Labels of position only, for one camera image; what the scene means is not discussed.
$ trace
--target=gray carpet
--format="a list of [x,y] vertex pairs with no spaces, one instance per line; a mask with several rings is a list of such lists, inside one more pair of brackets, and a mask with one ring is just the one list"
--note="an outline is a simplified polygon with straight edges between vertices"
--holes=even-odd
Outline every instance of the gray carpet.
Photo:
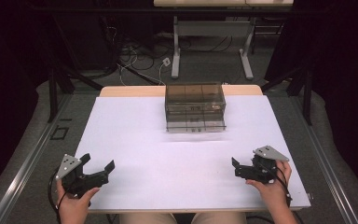
[[[194,37],[184,40],[183,45],[191,43],[191,49],[211,49],[223,38],[200,38]],[[265,83],[263,77],[266,72],[270,55],[273,51],[275,37],[260,36],[257,38],[255,55],[250,56],[250,63],[254,71],[253,81],[244,78],[241,70],[241,60],[238,55],[238,48],[242,45],[242,40],[233,39],[230,48],[223,52],[191,52],[182,51],[180,75],[178,79],[171,79],[170,67],[161,69],[161,79],[165,83],[187,82],[187,81],[224,81],[229,84],[258,84]],[[165,52],[159,54],[160,57],[152,60],[149,57],[138,55],[138,61],[134,64],[139,68],[152,66],[146,70],[140,70],[143,74],[153,78],[158,77],[158,69],[162,59],[169,57],[172,59],[170,41],[161,41],[156,46],[155,52]],[[145,49],[137,49],[138,53],[146,52]],[[125,85],[147,85],[147,83],[131,74],[123,71],[121,80],[118,72],[106,77],[95,79],[95,81],[110,86]],[[59,128],[68,128],[67,135],[63,140],[49,140],[39,162],[34,168],[25,188],[14,204],[7,217],[6,223],[54,223],[55,215],[48,204],[47,187],[48,179],[61,162],[62,155],[75,154],[83,130],[95,101],[99,94],[87,85],[74,80],[76,92],[71,96],[67,107],[59,116],[55,124]],[[296,104],[293,97],[287,97],[284,88],[285,83],[277,86],[273,90],[266,92],[275,112],[277,120],[281,126],[283,136],[289,147],[297,170],[303,180],[307,192],[312,193],[314,199],[311,201],[311,208],[299,211],[299,215],[305,223],[345,223],[335,198],[333,197],[330,186],[327,184],[324,174],[316,160],[312,142],[304,126],[302,118],[298,115]],[[36,145],[36,142],[48,120],[48,88],[47,83],[39,89],[39,104],[34,113],[33,120],[24,134],[12,160],[7,165],[0,178],[0,200],[5,195],[8,186],[21,168],[24,158],[29,151]],[[351,172],[348,165],[340,158],[339,153],[332,141],[332,134],[329,128],[327,116],[324,111],[324,101],[316,94],[313,94],[311,105],[312,129],[315,131],[328,160],[334,167],[337,177],[342,183],[348,200],[353,206],[353,210],[358,216],[358,181]],[[92,159],[92,148],[89,150]],[[247,216],[269,217],[268,213],[252,213]],[[90,215],[87,223],[108,223],[105,215]],[[248,223],[266,223],[261,219],[250,219]]]

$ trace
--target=cable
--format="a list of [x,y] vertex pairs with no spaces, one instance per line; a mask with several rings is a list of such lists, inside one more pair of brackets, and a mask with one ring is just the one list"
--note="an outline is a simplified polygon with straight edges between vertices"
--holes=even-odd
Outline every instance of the cable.
[[[86,78],[88,78],[88,79],[91,79],[91,80],[93,80],[93,79],[98,79],[98,78],[107,77],[107,76],[112,75],[112,73],[115,72],[115,69],[109,67],[104,73],[101,73],[101,74],[98,74],[98,75],[91,75],[91,76],[85,76],[85,75],[82,74],[82,76],[83,76],[83,77],[86,77]],[[71,78],[71,79],[78,79],[78,80],[79,80],[78,77],[74,77],[74,76],[72,76],[71,74],[68,74],[68,77]]]
[[60,167],[57,167],[54,170],[54,173],[51,175],[51,177],[50,177],[50,179],[48,181],[48,201],[50,202],[51,208],[54,210],[54,212],[58,212],[58,211],[57,211],[57,208],[56,208],[56,204],[53,201],[53,197],[51,195],[51,188],[52,188],[53,179],[54,179],[54,177],[57,174],[59,169],[60,169]]
[[123,86],[127,86],[126,84],[124,84],[123,82],[123,78],[122,78],[122,74],[121,74],[121,67],[120,67],[120,70],[118,70],[118,75],[120,76],[120,82]]
[[134,69],[136,69],[136,70],[147,70],[147,69],[150,69],[150,68],[153,67],[154,61],[155,61],[154,58],[151,58],[151,60],[152,60],[152,64],[150,64],[149,66],[147,66],[147,67],[145,67],[145,68],[137,68],[137,67],[135,67],[135,66],[133,65],[133,63],[131,64],[131,67],[134,68]]
[[215,47],[213,47],[212,49],[207,49],[207,50],[201,50],[201,49],[183,49],[183,51],[188,51],[188,52],[222,52],[225,51],[226,49],[228,49],[231,46],[232,43],[232,36],[230,37],[230,41],[228,43],[228,46],[225,47],[224,49],[220,49],[220,50],[215,50],[217,49],[220,45],[223,44],[223,42],[225,42],[227,40],[228,36],[226,36],[222,41],[220,41],[219,44],[217,44]]
[[116,34],[117,34],[117,28],[113,27],[113,26],[107,26],[106,28],[115,30],[115,34],[112,37],[112,44],[115,44],[115,37],[116,37]]
[[107,221],[109,222],[109,224],[114,224],[116,217],[117,217],[117,214],[115,214],[115,216],[113,217],[113,220],[112,220],[112,218],[110,218],[110,214],[106,214],[106,218],[107,218]]
[[294,211],[293,212],[296,216],[296,218],[298,219],[298,221],[301,223],[301,224],[304,224],[304,221],[301,219],[300,215],[298,214],[298,212]]
[[159,84],[161,84],[161,68],[162,68],[162,66],[164,66],[164,63],[159,67],[159,70],[158,70],[158,77],[159,77]]
[[121,67],[121,71],[122,71],[124,68],[127,68],[127,67],[131,66],[132,64],[134,64],[134,63],[138,60],[138,54],[136,53],[136,51],[133,50],[133,49],[131,49],[131,51],[135,53],[135,59],[132,58],[132,59],[131,59],[131,63],[129,63],[129,64],[125,65],[125,66],[122,66],[122,65],[121,65],[121,66],[120,66],[120,67]]
[[[141,79],[147,81],[150,85],[156,85],[156,86],[159,85],[159,84],[165,85],[165,83],[162,82],[161,80],[158,80],[158,79],[156,79],[156,78],[149,77],[149,76],[147,76],[147,75],[145,75],[145,74],[139,73],[139,72],[137,72],[137,71],[135,71],[135,70],[133,70],[133,69],[131,69],[131,68],[129,68],[129,67],[124,67],[124,66],[122,66],[122,64],[120,64],[120,63],[118,63],[117,65],[120,66],[120,67],[123,67],[123,68],[125,68],[125,69],[127,69],[127,70],[129,70],[129,71],[132,72],[134,75],[136,75],[136,76],[140,77]],[[120,73],[120,80],[121,80],[121,83],[122,83],[123,85],[125,85],[124,82],[123,82],[122,79],[121,79],[121,73]]]
[[283,175],[283,178],[284,178],[284,185],[285,185],[285,186],[287,186],[286,176],[284,176],[283,171],[282,171],[279,167],[277,167],[277,169],[278,169],[278,171],[279,171],[279,172],[281,172],[281,174]]
[[72,182],[71,185],[68,187],[68,189],[65,190],[65,193],[62,195],[62,197],[60,199],[60,202],[57,204],[57,208],[56,208],[56,210],[57,210],[57,221],[58,221],[59,224],[61,224],[60,207],[61,207],[62,200],[66,196],[66,194],[68,193],[68,190],[72,187],[72,185],[74,183],[75,183],[75,181]]

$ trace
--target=table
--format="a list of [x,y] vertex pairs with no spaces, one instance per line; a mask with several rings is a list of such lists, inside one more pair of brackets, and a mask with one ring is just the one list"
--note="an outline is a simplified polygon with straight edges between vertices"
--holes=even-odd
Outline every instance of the table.
[[[293,0],[154,0],[155,7],[290,7]],[[255,18],[249,21],[179,21],[173,17],[172,78],[179,77],[179,36],[245,36],[240,49],[243,71],[247,79],[253,79],[248,51],[255,29]]]
[[[221,133],[167,133],[165,87],[107,87],[97,97],[76,157],[84,173],[116,169],[92,199],[91,213],[260,211],[259,193],[234,175],[231,157],[251,165],[271,145],[292,159],[267,96],[253,85],[224,85],[227,128]],[[296,166],[292,209],[310,206]]]

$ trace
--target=black cable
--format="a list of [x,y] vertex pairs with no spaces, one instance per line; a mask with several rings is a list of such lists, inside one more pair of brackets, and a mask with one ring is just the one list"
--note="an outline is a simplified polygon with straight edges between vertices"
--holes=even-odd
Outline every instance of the black cable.
[[142,76],[141,74],[139,74],[137,71],[129,68],[128,66],[124,65],[122,62],[117,62],[117,64],[121,67],[124,67],[125,69],[129,70],[130,72],[132,72],[134,75],[136,75],[137,77],[145,80],[146,82],[148,82],[150,85],[158,85],[158,82],[154,81],[154,80],[151,80],[145,76]]
[[267,168],[266,166],[264,166],[263,164],[261,164],[260,162],[258,163],[259,166],[261,166],[263,169],[267,170],[270,174],[272,174],[275,179],[277,179],[283,186],[285,193],[286,193],[286,203],[287,206],[290,207],[290,202],[292,201],[292,197],[290,195],[289,189],[287,188],[287,185],[283,183],[283,181],[275,174],[273,173],[269,168]]
[[227,47],[225,47],[224,49],[220,49],[220,50],[215,50],[215,49],[217,49],[220,45],[222,45],[223,42],[225,42],[227,40],[227,38],[228,38],[228,36],[226,36],[222,41],[220,41],[220,43],[218,43],[212,49],[206,49],[206,50],[202,50],[202,49],[183,49],[182,51],[187,51],[187,52],[222,52],[222,51],[225,51],[226,49],[228,49],[231,46],[232,37],[230,38],[230,41],[229,41]]
[[162,47],[165,47],[167,50],[165,50],[161,55],[159,55],[159,56],[153,56],[153,55],[150,55],[150,54],[148,54],[148,53],[144,53],[144,52],[142,52],[142,53],[136,53],[136,54],[131,54],[131,50],[127,50],[127,51],[129,51],[129,53],[123,53],[122,55],[128,55],[129,56],[129,59],[128,60],[122,60],[122,61],[125,61],[125,62],[127,62],[127,61],[129,61],[130,60],[130,58],[131,58],[131,56],[133,56],[133,55],[137,55],[137,56],[139,56],[139,55],[143,55],[143,56],[148,56],[149,58],[151,58],[151,59],[159,59],[159,58],[161,58],[162,56],[164,56],[164,55],[166,55],[167,53],[168,53],[168,51],[170,51],[171,49],[173,49],[172,47],[168,47],[168,46],[165,46],[165,45],[161,45],[161,44],[159,44],[159,43],[157,43],[156,45],[160,45],[160,46],[162,46]]
[[[185,38],[185,37],[178,37],[178,39],[179,39],[179,42],[180,42],[180,44],[179,44],[179,48],[180,49],[189,49],[189,48],[191,48],[191,46],[192,46],[192,44],[191,44],[191,40],[189,40],[189,39],[187,39],[187,38]],[[188,46],[187,47],[183,47],[183,42],[187,42],[188,43]]]
[[[83,75],[83,76],[88,78],[88,79],[93,80],[93,79],[98,79],[98,78],[102,78],[102,77],[108,77],[108,76],[112,75],[112,73],[114,73],[115,70],[116,70],[116,68],[113,69],[113,68],[109,67],[105,72],[103,72],[101,74],[90,75],[90,76],[84,76]],[[71,78],[71,79],[79,79],[78,77],[74,77],[74,76],[72,76],[70,74],[68,74],[68,77]]]
[[110,214],[106,214],[106,218],[107,218],[107,221],[109,222],[109,224],[114,224],[116,217],[117,217],[117,214],[115,214],[113,219],[110,217]]
[[[129,56],[129,59],[122,59],[122,58],[121,58],[122,56]],[[120,59],[122,62],[126,62],[126,63],[127,63],[127,62],[131,59],[131,56],[132,56],[132,54],[130,54],[130,53],[128,53],[128,54],[127,54],[127,53],[125,53],[125,54],[122,53],[122,54],[120,54],[119,59]]]
[[279,171],[279,172],[281,172],[281,174],[283,175],[283,178],[284,178],[284,184],[287,186],[286,176],[284,176],[283,171],[282,171],[279,167],[277,167],[277,169],[278,169],[278,171]]
[[49,181],[48,181],[48,201],[50,203],[50,206],[51,208],[53,209],[53,211],[55,212],[56,214],[56,217],[57,217],[57,222],[59,224],[61,224],[61,218],[60,218],[60,213],[59,213],[59,208],[58,206],[56,206],[55,202],[53,201],[53,197],[52,197],[52,194],[51,194],[51,188],[52,188],[52,184],[53,184],[53,180],[54,180],[54,177],[56,176],[58,170],[60,169],[60,166],[57,167],[53,174],[51,175]]
[[52,194],[51,194],[51,188],[52,188],[54,177],[57,174],[59,169],[60,169],[60,167],[57,167],[54,170],[54,173],[51,175],[51,177],[50,177],[50,179],[48,181],[48,201],[50,202],[51,208],[54,210],[54,212],[57,212],[57,207],[56,207],[55,202],[53,201],[53,197],[52,197]]
[[60,199],[60,202],[57,204],[57,221],[59,224],[61,224],[61,217],[60,217],[60,207],[61,207],[61,203],[62,203],[62,200],[63,198],[66,196],[66,194],[68,193],[68,190],[72,187],[72,185],[74,185],[75,183],[75,180],[74,182],[71,183],[71,185],[65,190],[65,193],[62,195],[61,199]]
[[150,68],[152,68],[153,67],[153,65],[154,65],[154,63],[155,63],[155,60],[154,60],[154,58],[151,58],[151,60],[152,60],[152,64],[150,64],[149,66],[147,66],[147,67],[145,67],[145,68],[138,68],[138,67],[135,67],[134,65],[133,65],[133,63],[131,64],[131,67],[133,68],[133,69],[136,69],[136,70],[147,70],[147,69],[150,69]]
[[298,214],[298,212],[294,211],[293,212],[296,216],[296,218],[298,219],[298,221],[301,223],[301,224],[304,224],[304,221],[301,219],[300,215]]

